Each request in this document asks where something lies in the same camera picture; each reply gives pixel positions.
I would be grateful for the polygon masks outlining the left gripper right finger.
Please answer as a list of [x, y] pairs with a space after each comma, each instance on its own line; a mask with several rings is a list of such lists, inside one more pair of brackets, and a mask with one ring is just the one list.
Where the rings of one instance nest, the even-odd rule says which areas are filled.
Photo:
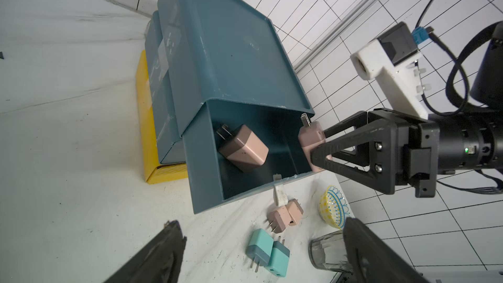
[[360, 220], [346, 219], [343, 238], [357, 282], [427, 281]]

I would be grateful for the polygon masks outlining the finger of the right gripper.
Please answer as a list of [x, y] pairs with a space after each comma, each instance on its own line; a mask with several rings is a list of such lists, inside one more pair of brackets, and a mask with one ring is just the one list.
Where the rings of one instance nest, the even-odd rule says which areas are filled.
[[310, 152], [311, 161], [317, 167], [392, 195], [397, 174], [397, 125], [377, 119], [368, 127], [371, 140], [329, 141]]
[[368, 142], [371, 140], [368, 127], [368, 112], [359, 111], [324, 131], [327, 142]]

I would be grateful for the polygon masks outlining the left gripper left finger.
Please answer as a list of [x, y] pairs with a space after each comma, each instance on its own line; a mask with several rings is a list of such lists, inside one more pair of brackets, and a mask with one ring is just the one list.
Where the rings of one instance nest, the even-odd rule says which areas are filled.
[[179, 222], [168, 221], [156, 237], [106, 281], [176, 283], [186, 244], [187, 237]]

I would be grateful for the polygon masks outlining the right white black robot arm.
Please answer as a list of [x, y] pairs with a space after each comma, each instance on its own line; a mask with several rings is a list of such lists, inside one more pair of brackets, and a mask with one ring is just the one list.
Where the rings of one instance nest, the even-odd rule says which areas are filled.
[[452, 112], [435, 111], [424, 96], [418, 44], [426, 39], [440, 44], [432, 28], [399, 23], [351, 56], [390, 107], [357, 112], [304, 144], [313, 169], [385, 195], [409, 185], [418, 198], [435, 195], [440, 174], [502, 170], [502, 23], [483, 28], [453, 56], [445, 87]]

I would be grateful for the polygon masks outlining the teal yellow drawer cabinet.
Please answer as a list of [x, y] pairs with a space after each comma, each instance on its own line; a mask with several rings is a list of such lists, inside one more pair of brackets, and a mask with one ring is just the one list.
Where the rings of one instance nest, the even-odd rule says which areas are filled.
[[[272, 22], [242, 0], [158, 0], [136, 75], [148, 183], [188, 177], [194, 213], [310, 171], [297, 134], [314, 111]], [[216, 131], [248, 126], [269, 148], [242, 172]]]

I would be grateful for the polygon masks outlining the pink plug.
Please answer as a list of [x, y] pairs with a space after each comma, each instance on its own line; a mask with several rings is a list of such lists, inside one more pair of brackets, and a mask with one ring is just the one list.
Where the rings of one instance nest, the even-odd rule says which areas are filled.
[[290, 216], [290, 226], [298, 225], [303, 217], [303, 209], [297, 199], [291, 199], [286, 205], [286, 209]]
[[269, 148], [245, 124], [235, 130], [222, 124], [216, 133], [223, 139], [218, 152], [242, 172], [252, 171], [267, 160]]
[[317, 148], [319, 145], [326, 143], [326, 136], [324, 131], [318, 121], [310, 121], [309, 116], [306, 113], [301, 115], [301, 122], [303, 126], [300, 128], [298, 133], [298, 139], [301, 144], [302, 150], [305, 157], [310, 165], [313, 172], [320, 172], [323, 168], [313, 165], [311, 161], [310, 152]]
[[267, 220], [272, 232], [280, 234], [291, 225], [292, 217], [290, 216], [286, 206], [281, 206], [269, 212], [267, 214]]

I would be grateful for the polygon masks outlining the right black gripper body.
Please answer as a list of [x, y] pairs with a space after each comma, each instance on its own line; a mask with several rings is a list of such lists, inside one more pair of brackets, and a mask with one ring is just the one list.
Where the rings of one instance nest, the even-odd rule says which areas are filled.
[[440, 128], [432, 121], [388, 109], [368, 112], [369, 187], [393, 195], [410, 185], [417, 198], [436, 194]]

